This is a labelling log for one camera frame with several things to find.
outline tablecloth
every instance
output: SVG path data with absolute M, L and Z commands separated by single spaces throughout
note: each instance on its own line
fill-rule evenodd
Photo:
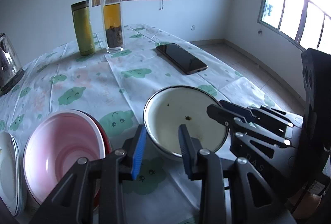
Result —
M 95 117 L 112 148 L 119 148 L 133 137 L 138 124 L 143 124 L 148 98 L 173 85 L 199 87 L 217 100 L 242 106 L 263 104 L 279 109 L 239 72 L 160 29 L 145 24 L 124 26 L 125 50 L 115 54 L 106 52 L 104 33 L 93 36 L 94 54 L 80 56 L 76 41 L 61 45 L 24 66 L 20 82 L 0 97 L 0 130 L 16 138 L 21 156 L 40 122 L 53 112 L 66 109 L 82 110 Z M 184 75 L 156 51 L 156 46 L 167 43 L 177 43 L 205 62 L 208 69 Z M 217 154 L 235 159 L 229 146 L 228 137 Z M 189 181 L 183 164 L 161 156 L 148 139 L 138 180 L 124 182 L 128 223 L 194 223 L 200 191 L 201 182 Z M 27 221 L 34 211 L 28 206 L 20 221 Z

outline green thermos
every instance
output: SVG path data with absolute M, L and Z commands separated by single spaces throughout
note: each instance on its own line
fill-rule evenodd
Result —
M 87 56 L 95 51 L 89 7 L 89 1 L 71 5 L 73 26 L 75 27 L 79 52 L 82 56 Z

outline tiled floor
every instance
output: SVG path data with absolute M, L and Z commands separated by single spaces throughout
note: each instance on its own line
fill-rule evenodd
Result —
M 303 106 L 267 71 L 245 55 L 225 44 L 205 45 L 200 48 L 220 59 L 249 79 L 285 111 L 303 115 Z

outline glass kettle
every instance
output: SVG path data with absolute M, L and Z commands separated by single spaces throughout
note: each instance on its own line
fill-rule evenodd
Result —
M 24 70 L 9 38 L 6 34 L 0 33 L 0 89 L 2 93 L 10 92 L 23 75 Z

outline pink bowl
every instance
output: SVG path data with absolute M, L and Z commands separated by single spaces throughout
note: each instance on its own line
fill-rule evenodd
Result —
M 77 159 L 105 155 L 102 135 L 90 117 L 77 110 L 59 111 L 46 118 L 26 144 L 25 180 L 41 204 Z

